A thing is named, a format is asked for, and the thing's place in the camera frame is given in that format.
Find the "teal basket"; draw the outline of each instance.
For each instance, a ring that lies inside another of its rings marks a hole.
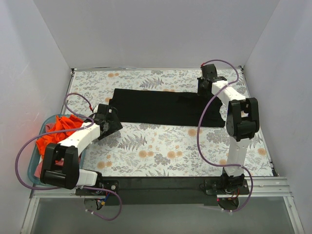
[[[62,117],[62,116],[69,117],[70,115],[54,115],[54,116],[49,117],[43,123],[43,125],[42,125],[42,127],[40,129],[40,133],[39,134],[45,133],[45,125],[46,124],[48,124],[48,123],[55,123],[56,116],[59,116],[59,117]],[[81,153],[79,168],[82,168],[82,166],[83,166],[83,161],[84,161],[85,155],[86,155],[86,151],[84,150]],[[34,150],[33,150],[33,154],[31,156],[31,159],[30,159],[30,162],[29,162],[29,166],[28,166],[28,171],[27,171],[28,178],[34,184],[39,184],[39,185],[43,185],[43,186],[50,186],[50,185],[41,183],[40,179],[35,177],[35,171],[36,171],[36,168],[37,168],[37,166],[39,164],[39,161],[40,161],[40,154],[39,154],[37,145],[35,144],[35,147],[34,147]]]

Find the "glass panel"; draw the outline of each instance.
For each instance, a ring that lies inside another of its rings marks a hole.
[[[86,206],[96,210],[95,201]],[[84,211],[80,198],[41,198],[32,234],[293,234],[282,197],[253,197],[240,212],[230,215],[203,209],[201,205],[126,205],[112,222]],[[103,207],[99,212],[114,216],[118,207]]]

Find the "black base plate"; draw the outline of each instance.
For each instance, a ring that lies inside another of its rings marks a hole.
[[[116,189],[125,205],[137,204],[204,204],[217,206],[217,194],[224,194],[221,190],[214,190],[214,184],[220,177],[103,177],[105,189]],[[248,187],[242,187],[240,194],[248,194]],[[77,189],[76,195],[99,195],[96,191]],[[110,196],[105,205],[118,205],[115,196]]]

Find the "floral tablecloth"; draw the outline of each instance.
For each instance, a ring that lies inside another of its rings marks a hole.
[[[219,76],[235,79],[233,70],[218,70]],[[197,92],[200,70],[119,70],[76,72],[70,92],[86,96],[95,106],[108,104],[115,88],[171,92]],[[242,77],[233,87],[248,96]],[[70,96],[68,105],[84,115],[90,110],[83,99]],[[227,108],[221,115],[226,119]],[[144,123],[122,123],[123,129],[87,148],[83,168],[104,176],[219,176],[222,168],[208,165],[198,154],[196,127]],[[225,164],[229,136],[225,128],[202,128],[200,144],[204,156]],[[254,176],[272,176],[262,135],[250,144],[245,166]]]

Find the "floral mat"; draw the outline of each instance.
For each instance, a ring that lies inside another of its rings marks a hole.
[[[233,70],[218,70],[219,76],[235,79]],[[200,70],[118,70],[76,72],[70,92],[86,96],[96,106],[108,104],[115,88],[171,92],[197,92]],[[241,76],[233,87],[248,96]],[[83,99],[70,96],[72,110],[90,115]],[[220,109],[226,119],[227,108]],[[222,168],[208,165],[198,154],[196,127],[122,123],[123,129],[87,147],[83,168],[103,176],[219,176]],[[225,164],[229,136],[225,128],[201,128],[204,156]],[[245,166],[254,176],[272,176],[263,136],[257,133],[248,148]]]

